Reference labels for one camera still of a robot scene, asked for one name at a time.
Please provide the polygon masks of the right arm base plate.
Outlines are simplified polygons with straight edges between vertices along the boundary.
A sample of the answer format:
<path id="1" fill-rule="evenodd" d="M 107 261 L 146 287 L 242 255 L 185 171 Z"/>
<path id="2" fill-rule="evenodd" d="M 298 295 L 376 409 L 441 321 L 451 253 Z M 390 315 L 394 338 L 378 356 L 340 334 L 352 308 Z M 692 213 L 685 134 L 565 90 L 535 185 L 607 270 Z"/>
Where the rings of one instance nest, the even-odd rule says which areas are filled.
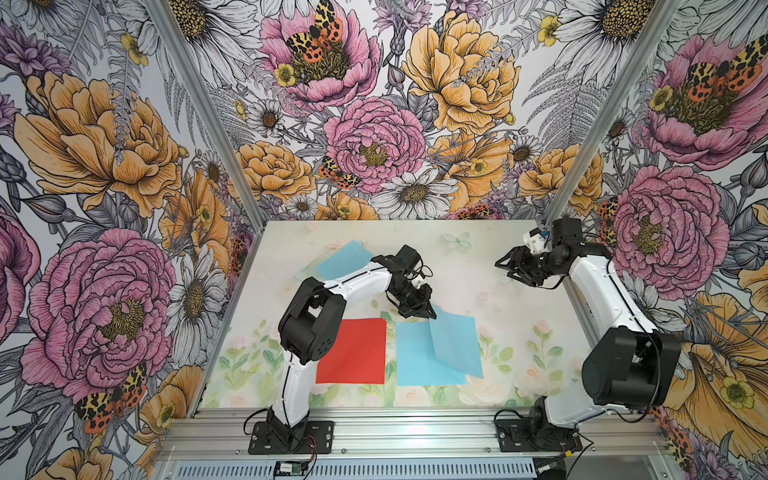
<path id="1" fill-rule="evenodd" d="M 502 452 L 540 452 L 560 455 L 583 449 L 576 430 L 551 426 L 544 422 L 534 427 L 528 419 L 502 418 L 494 421 L 496 438 Z"/>

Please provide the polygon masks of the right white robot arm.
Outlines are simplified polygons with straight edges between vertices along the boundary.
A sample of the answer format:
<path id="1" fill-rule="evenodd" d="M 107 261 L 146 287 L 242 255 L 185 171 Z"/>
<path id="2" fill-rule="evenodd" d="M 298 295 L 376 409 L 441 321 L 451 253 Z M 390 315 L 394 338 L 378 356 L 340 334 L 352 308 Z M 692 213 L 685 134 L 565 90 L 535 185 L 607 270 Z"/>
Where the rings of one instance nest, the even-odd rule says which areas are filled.
<path id="1" fill-rule="evenodd" d="M 500 445 L 536 451 L 580 448 L 579 426 L 605 413 L 646 415 L 669 392 L 681 353 L 672 334 L 659 330 L 633 301 L 609 250 L 584 239 L 577 218 L 531 230 L 520 246 L 495 263 L 507 276 L 533 288 L 552 277 L 575 287 L 594 320 L 596 341 L 581 367 L 581 381 L 543 396 L 525 416 L 496 424 Z"/>

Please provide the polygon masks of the light blue paper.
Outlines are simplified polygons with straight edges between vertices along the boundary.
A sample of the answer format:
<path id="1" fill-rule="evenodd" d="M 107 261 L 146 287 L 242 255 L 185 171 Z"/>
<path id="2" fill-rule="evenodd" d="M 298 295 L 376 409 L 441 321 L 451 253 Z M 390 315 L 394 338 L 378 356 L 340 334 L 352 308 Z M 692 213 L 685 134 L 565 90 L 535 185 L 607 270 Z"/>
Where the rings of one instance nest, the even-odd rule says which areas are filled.
<path id="1" fill-rule="evenodd" d="M 465 375 L 482 379 L 483 366 L 476 322 L 473 317 L 435 309 L 429 321 L 435 357 Z"/>
<path id="2" fill-rule="evenodd" d="M 365 267 L 374 254 L 361 243 L 351 241 L 316 267 L 319 280 L 333 280 Z"/>
<path id="3" fill-rule="evenodd" d="M 397 385 L 399 387 L 459 386 L 466 375 L 437 359 L 425 322 L 396 325 Z"/>

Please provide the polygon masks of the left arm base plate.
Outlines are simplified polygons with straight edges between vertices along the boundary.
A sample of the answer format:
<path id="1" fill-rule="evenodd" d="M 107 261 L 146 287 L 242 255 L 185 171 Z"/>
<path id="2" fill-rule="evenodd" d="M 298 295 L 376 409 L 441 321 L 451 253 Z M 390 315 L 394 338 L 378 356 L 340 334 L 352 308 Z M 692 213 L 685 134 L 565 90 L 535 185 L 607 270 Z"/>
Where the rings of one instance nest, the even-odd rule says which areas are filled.
<path id="1" fill-rule="evenodd" d="M 249 455 L 330 454 L 334 440 L 333 421 L 305 421 L 292 430 L 280 422 L 256 422 L 249 435 Z"/>

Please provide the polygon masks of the red paper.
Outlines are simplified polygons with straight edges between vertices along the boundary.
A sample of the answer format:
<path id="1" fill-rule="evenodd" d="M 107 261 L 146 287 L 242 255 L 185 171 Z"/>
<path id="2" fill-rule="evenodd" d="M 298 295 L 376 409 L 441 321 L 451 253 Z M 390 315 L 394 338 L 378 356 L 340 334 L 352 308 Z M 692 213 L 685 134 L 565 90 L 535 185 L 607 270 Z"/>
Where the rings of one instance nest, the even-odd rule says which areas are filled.
<path id="1" fill-rule="evenodd" d="M 318 364 L 317 384 L 383 385 L 387 322 L 344 319 L 330 352 Z"/>

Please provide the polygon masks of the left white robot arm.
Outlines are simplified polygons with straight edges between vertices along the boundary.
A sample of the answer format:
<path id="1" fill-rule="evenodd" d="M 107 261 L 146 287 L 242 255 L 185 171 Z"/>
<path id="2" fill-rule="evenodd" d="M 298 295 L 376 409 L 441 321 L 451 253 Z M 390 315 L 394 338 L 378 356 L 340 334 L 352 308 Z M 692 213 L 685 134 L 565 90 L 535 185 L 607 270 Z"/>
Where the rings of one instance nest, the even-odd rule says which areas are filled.
<path id="1" fill-rule="evenodd" d="M 374 256 L 341 277 L 323 281 L 309 277 L 301 283 L 278 324 L 287 361 L 283 386 L 266 410 L 269 437 L 279 446 L 290 453 L 317 446 L 309 438 L 310 390 L 318 363 L 333 347 L 348 306 L 384 293 L 404 318 L 437 317 L 424 268 L 418 252 L 404 245 L 396 254 Z"/>

